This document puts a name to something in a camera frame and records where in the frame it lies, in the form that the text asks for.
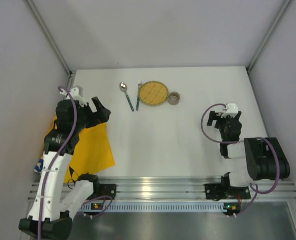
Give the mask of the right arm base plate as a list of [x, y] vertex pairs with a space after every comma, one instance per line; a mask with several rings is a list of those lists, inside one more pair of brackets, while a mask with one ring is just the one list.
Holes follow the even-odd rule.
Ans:
[[251, 194], [248, 187], [223, 186], [221, 183], [207, 183], [204, 185], [207, 200], [249, 200]]

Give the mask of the yellow pikachu placemat cloth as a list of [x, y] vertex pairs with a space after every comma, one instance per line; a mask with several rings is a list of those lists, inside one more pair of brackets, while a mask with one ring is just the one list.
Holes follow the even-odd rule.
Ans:
[[79, 142], [65, 173], [65, 184], [73, 183], [81, 174], [95, 174], [115, 165], [106, 127], [106, 123], [101, 123], [79, 133]]

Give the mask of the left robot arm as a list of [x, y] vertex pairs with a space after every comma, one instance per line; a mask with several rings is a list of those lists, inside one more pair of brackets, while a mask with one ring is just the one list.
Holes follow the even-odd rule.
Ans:
[[61, 199], [66, 170], [71, 162], [79, 133], [109, 120], [110, 110], [97, 97], [89, 104], [69, 98], [56, 107], [54, 127], [44, 139], [43, 168], [38, 190], [27, 217], [20, 219], [18, 228], [31, 237], [46, 240], [69, 238], [75, 215], [81, 206], [92, 199], [100, 199], [98, 176], [81, 174], [70, 193]]

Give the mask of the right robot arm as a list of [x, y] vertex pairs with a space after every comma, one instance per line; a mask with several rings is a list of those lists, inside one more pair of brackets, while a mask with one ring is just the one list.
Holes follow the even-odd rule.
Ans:
[[214, 128], [221, 136], [220, 154], [225, 159], [242, 159], [246, 166], [240, 170], [227, 172], [221, 176], [220, 183], [205, 184], [206, 198], [249, 199], [248, 185], [260, 180], [283, 180], [290, 176], [290, 164], [277, 138], [248, 137], [240, 140], [242, 124], [241, 111], [226, 114], [211, 111], [207, 126], [215, 121]]

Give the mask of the spoon with green handle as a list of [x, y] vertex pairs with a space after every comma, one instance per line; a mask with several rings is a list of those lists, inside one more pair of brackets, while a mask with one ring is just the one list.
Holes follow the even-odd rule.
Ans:
[[121, 82], [121, 83], [119, 84], [119, 88], [120, 88], [120, 90], [125, 94], [126, 99], [127, 99], [127, 101], [128, 101], [128, 104], [129, 104], [131, 110], [134, 111], [134, 107], [133, 107], [132, 102], [131, 102], [131, 100], [130, 100], [130, 98], [129, 98], [129, 95], [128, 95], [128, 93], [127, 93], [127, 85], [126, 85], [126, 83]]

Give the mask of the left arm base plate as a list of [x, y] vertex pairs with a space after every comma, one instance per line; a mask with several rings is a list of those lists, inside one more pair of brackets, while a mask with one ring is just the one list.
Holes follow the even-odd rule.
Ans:
[[87, 198], [87, 200], [91, 200], [101, 196], [110, 196], [112, 199], [115, 199], [116, 196], [116, 184], [99, 184], [95, 185], [93, 189], [93, 193]]

